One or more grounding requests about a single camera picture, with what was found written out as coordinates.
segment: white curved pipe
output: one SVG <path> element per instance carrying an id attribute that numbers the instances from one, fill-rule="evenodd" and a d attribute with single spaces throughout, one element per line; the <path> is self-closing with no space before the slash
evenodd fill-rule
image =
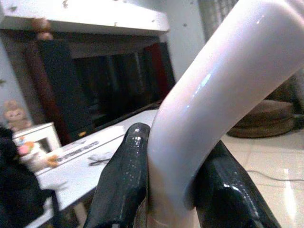
<path id="1" fill-rule="evenodd" d="M 152 125 L 148 227 L 193 227 L 188 190 L 198 168 L 223 134 L 303 64 L 301 0 L 236 4 Z"/>

